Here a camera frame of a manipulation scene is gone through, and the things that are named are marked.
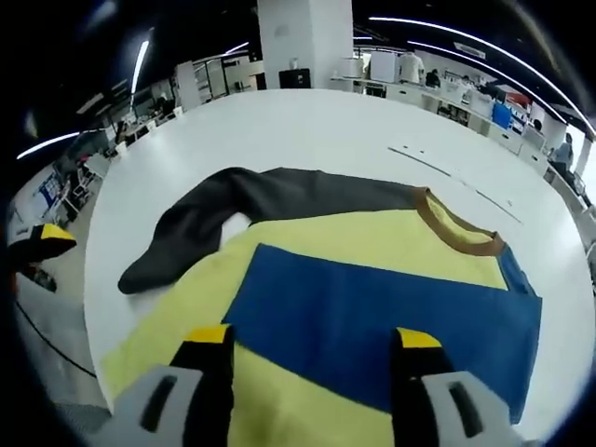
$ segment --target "white cabinet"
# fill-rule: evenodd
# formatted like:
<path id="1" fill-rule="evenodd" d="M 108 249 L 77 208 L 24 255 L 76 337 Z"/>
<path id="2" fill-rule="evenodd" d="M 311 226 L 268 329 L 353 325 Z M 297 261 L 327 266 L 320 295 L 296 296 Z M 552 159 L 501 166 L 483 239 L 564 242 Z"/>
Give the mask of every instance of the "white cabinet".
<path id="1" fill-rule="evenodd" d="M 521 160 L 534 168 L 540 177 L 544 177 L 544 174 L 547 173 L 547 169 L 549 168 L 549 160 L 544 154 L 536 151 L 533 145 L 528 143 L 522 144 L 520 147 L 519 157 Z"/>
<path id="2" fill-rule="evenodd" d="M 422 93 L 420 88 L 397 84 L 395 86 L 387 86 L 386 98 L 391 101 L 405 102 L 422 107 Z"/>
<path id="3" fill-rule="evenodd" d="M 488 138 L 495 142 L 498 142 L 515 155 L 518 155 L 520 153 L 520 146 L 522 146 L 522 137 L 514 135 L 511 132 L 507 132 L 506 130 L 497 126 L 496 124 L 491 124 L 491 127 L 488 130 Z"/>

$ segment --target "white pillar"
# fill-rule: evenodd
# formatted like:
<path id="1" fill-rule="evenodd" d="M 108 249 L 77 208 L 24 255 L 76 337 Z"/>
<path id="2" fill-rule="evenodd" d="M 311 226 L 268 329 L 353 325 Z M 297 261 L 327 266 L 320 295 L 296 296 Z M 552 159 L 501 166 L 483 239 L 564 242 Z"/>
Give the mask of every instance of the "white pillar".
<path id="1" fill-rule="evenodd" d="M 591 150 L 591 147 L 592 140 L 588 137 L 588 135 L 586 135 L 586 138 L 584 139 L 584 145 L 581 147 L 581 152 L 579 153 L 579 159 L 577 160 L 576 165 L 576 173 L 580 177 L 583 175 L 586 164 L 588 163 L 589 151 Z"/>
<path id="2" fill-rule="evenodd" d="M 188 112 L 201 105 L 201 97 L 196 85 L 195 67 L 191 61 L 176 66 L 176 80 L 183 110 Z"/>
<path id="3" fill-rule="evenodd" d="M 282 70 L 310 69 L 313 88 L 330 88 L 342 58 L 354 52 L 351 0 L 258 0 L 267 88 Z"/>

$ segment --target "folded clothing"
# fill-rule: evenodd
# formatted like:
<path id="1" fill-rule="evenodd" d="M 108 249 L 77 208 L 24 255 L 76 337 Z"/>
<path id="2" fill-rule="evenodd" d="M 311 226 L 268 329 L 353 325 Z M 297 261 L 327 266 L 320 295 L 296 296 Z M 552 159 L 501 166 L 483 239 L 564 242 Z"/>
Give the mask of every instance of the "folded clothing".
<path id="1" fill-rule="evenodd" d="M 341 264 L 259 245 L 223 321 L 255 354 L 319 386 L 390 412 L 397 327 L 438 339 L 519 421 L 534 366 L 540 298 Z"/>

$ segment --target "brown collar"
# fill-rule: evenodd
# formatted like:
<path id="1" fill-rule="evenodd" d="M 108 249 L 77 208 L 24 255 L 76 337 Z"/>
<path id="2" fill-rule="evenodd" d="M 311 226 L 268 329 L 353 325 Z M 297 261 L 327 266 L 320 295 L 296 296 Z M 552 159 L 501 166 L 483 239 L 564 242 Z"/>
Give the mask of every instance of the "brown collar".
<path id="1" fill-rule="evenodd" d="M 503 239 L 501 239 L 501 236 L 499 236 L 498 233 L 483 230 L 472 225 L 471 223 L 464 221 L 463 219 L 460 219 L 455 214 L 450 212 L 449 209 L 445 207 L 445 205 L 443 205 L 428 188 L 414 188 L 413 194 L 416 209 L 418 210 L 418 214 L 422 220 L 427 223 L 430 229 L 435 232 L 440 240 L 449 245 L 452 249 L 464 254 L 473 254 L 474 256 L 496 256 L 501 254 L 501 251 L 505 247 L 505 242 Z M 449 217 L 465 230 L 473 231 L 475 233 L 482 233 L 490 237 L 491 240 L 479 244 L 462 240 L 437 218 L 435 213 L 428 205 L 429 199 L 432 199 L 434 202 L 440 205 L 447 212 Z"/>

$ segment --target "white tabletop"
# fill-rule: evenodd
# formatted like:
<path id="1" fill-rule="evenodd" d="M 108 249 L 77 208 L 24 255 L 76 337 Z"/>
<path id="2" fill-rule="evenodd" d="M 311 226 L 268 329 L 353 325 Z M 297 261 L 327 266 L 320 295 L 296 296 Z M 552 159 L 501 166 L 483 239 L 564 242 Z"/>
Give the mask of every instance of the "white tabletop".
<path id="1" fill-rule="evenodd" d="M 165 210 L 233 166 L 322 169 L 427 185 L 462 218 L 498 231 L 543 297 L 518 430 L 526 439 L 544 439 L 572 409 L 589 377 L 594 301 L 582 243 L 559 195 L 509 151 L 453 121 L 400 102 L 307 89 L 245 92 L 200 106 L 144 136 L 112 164 L 93 212 L 85 264 L 91 356 L 110 404 L 100 361 L 164 292 L 126 296 L 117 281 L 148 247 Z M 235 222 L 232 232 L 245 225 Z"/>

